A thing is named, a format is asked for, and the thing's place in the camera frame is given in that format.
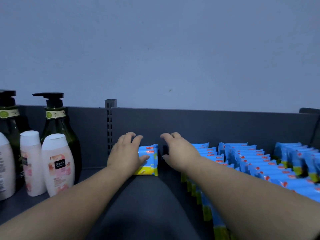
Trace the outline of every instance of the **shampoo bottle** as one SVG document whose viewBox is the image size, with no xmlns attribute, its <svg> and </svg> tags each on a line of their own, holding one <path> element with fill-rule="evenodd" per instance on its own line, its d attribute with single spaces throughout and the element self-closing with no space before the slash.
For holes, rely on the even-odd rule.
<svg viewBox="0 0 320 240">
<path fill-rule="evenodd" d="M 75 166 L 75 183 L 78 183 L 81 169 L 82 169 L 82 159 L 81 159 L 81 148 L 78 137 L 74 133 L 70 126 L 69 118 L 66 116 L 65 109 L 63 106 L 62 98 L 63 93 L 61 92 L 44 92 L 35 93 L 33 96 L 43 96 L 47 100 L 46 110 L 46 122 L 44 130 L 41 135 L 41 143 L 45 138 L 51 134 L 60 133 L 66 136 L 66 141 L 72 152 L 74 158 Z"/>
<path fill-rule="evenodd" d="M 42 144 L 42 166 L 50 197 L 74 185 L 75 163 L 66 136 L 52 134 Z"/>
<path fill-rule="evenodd" d="M 10 142 L 16 170 L 16 190 L 24 184 L 22 158 L 20 153 L 20 133 L 30 130 L 28 122 L 20 116 L 14 100 L 16 91 L 0 90 L 0 132 Z"/>
<path fill-rule="evenodd" d="M 29 130 L 21 133 L 20 148 L 27 193 L 30 196 L 42 195 L 47 189 L 42 167 L 39 132 Z"/>
<path fill-rule="evenodd" d="M 8 139 L 0 133 L 0 200 L 5 200 L 14 194 L 15 183 L 14 154 Z"/>
</svg>

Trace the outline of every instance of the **green label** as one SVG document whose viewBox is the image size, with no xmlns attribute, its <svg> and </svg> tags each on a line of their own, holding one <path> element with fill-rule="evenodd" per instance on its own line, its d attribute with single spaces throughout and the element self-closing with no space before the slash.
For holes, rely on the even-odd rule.
<svg viewBox="0 0 320 240">
<path fill-rule="evenodd" d="M 58 119 L 66 117 L 66 112 L 64 110 L 60 111 L 47 111 L 46 117 L 48 120 L 50 119 Z"/>
<path fill-rule="evenodd" d="M 16 117 L 19 115 L 20 115 L 20 113 L 19 113 L 18 109 L 0 110 L 0 118 L 1 119 Z"/>
</svg>

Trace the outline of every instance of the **pump dispenser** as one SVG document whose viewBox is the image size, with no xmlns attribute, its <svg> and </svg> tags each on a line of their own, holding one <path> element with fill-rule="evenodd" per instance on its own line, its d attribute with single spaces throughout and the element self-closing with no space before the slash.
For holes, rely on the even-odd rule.
<svg viewBox="0 0 320 240">
<path fill-rule="evenodd" d="M 20 116 L 14 100 L 15 90 L 0 90 L 0 132 L 8 139 L 14 156 L 16 190 L 24 184 L 22 157 L 20 153 L 20 133 L 30 130 L 26 118 Z"/>
<path fill-rule="evenodd" d="M 44 130 L 41 135 L 41 144 L 45 138 L 52 134 L 64 134 L 66 141 L 70 147 L 72 156 L 74 158 L 75 179 L 76 184 L 79 181 L 80 172 L 82 169 L 81 148 L 78 137 L 74 133 L 69 123 L 69 117 L 66 115 L 62 100 L 64 93 L 62 92 L 43 92 L 34 93 L 33 96 L 42 96 L 47 99 L 46 122 Z"/>
</svg>

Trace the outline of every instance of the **person's right hand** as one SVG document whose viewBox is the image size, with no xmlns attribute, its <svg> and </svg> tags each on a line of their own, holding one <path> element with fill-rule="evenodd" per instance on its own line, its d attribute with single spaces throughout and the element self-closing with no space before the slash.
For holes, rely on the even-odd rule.
<svg viewBox="0 0 320 240">
<path fill-rule="evenodd" d="M 169 155 L 163 155 L 163 159 L 173 169 L 186 173 L 190 163 L 200 157 L 198 150 L 185 140 L 177 132 L 164 133 L 160 136 L 169 146 Z"/>
</svg>

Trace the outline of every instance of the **white wall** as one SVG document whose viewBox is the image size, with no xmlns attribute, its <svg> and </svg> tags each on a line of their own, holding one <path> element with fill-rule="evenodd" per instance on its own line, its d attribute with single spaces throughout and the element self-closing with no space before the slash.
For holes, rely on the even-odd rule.
<svg viewBox="0 0 320 240">
<path fill-rule="evenodd" d="M 0 88 L 17 103 L 320 109 L 320 0 L 0 0 Z"/>
</svg>

